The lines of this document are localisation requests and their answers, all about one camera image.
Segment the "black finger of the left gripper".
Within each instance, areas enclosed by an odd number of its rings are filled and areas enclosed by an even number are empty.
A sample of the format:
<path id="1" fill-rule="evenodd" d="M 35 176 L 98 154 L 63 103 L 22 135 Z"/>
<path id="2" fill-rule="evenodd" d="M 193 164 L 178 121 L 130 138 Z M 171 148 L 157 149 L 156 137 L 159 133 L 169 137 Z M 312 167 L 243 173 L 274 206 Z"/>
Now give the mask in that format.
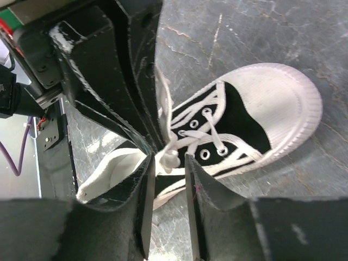
<path id="1" fill-rule="evenodd" d="M 156 37 L 162 1 L 116 1 L 117 48 L 123 55 L 122 72 L 133 102 L 144 123 L 147 143 L 153 151 L 164 147 L 158 122 L 154 77 Z"/>

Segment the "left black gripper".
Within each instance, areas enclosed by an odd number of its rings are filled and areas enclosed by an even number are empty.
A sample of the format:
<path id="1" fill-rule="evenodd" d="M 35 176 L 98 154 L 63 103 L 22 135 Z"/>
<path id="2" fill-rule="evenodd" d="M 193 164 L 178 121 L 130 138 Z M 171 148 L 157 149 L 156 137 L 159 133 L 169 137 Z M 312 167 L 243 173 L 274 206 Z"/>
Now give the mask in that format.
<path id="1" fill-rule="evenodd" d="M 1 39 L 41 107 L 65 94 L 89 120 L 151 154 L 119 66 L 113 15 L 114 1 L 1 1 Z"/>

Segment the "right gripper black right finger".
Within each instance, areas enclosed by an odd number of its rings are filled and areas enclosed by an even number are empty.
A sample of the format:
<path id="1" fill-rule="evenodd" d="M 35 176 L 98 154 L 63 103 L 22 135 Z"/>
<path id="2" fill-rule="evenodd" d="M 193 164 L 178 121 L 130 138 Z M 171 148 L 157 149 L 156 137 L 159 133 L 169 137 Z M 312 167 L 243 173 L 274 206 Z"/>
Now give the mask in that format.
<path id="1" fill-rule="evenodd" d="M 185 157 L 194 260 L 347 260 L 347 197 L 245 198 Z"/>

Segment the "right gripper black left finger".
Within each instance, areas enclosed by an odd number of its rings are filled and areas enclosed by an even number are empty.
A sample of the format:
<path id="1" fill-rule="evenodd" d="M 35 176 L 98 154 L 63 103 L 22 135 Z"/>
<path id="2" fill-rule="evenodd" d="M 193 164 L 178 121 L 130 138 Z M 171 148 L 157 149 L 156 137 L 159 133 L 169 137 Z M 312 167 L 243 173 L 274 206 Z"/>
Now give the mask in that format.
<path id="1" fill-rule="evenodd" d="M 150 251 L 155 157 L 120 184 L 81 204 L 1 201 L 1 260 L 146 260 Z"/>

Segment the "black white sneaker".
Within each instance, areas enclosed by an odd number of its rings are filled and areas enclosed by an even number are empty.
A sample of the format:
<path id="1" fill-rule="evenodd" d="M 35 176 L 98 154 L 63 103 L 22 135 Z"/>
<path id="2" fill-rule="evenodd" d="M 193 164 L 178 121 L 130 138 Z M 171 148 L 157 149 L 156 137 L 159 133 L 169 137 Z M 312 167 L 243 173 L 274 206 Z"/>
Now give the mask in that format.
<path id="1" fill-rule="evenodd" d="M 181 164 L 170 174 L 156 161 L 154 208 L 184 190 L 187 154 L 214 178 L 239 175 L 273 163 L 297 149 L 321 121 L 323 105 L 317 87 L 305 74 L 288 65 L 243 66 L 206 86 L 218 80 L 225 85 L 226 107 L 215 129 L 227 151 L 219 153 L 213 143 L 204 141 L 198 143 L 193 154 L 182 147 Z M 172 117 L 188 107 L 181 104 L 172 105 Z"/>

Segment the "white shoelace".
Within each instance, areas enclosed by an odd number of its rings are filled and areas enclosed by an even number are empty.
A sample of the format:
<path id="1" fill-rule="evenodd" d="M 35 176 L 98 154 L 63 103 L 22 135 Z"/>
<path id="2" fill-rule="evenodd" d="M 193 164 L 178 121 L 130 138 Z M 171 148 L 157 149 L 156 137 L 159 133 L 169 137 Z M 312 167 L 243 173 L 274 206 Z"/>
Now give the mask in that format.
<path id="1" fill-rule="evenodd" d="M 156 161 L 167 174 L 179 168 L 179 149 L 186 147 L 193 154 L 200 141 L 211 142 L 217 152 L 226 152 L 225 146 L 215 129 L 215 124 L 221 118 L 226 107 L 225 85 L 218 80 L 211 86 L 206 86 L 181 106 L 187 105 L 176 117 L 172 117 L 172 99 L 169 84 L 163 73 L 155 67 L 155 76 L 162 83 L 159 110 L 163 135 L 168 143 L 156 155 Z"/>

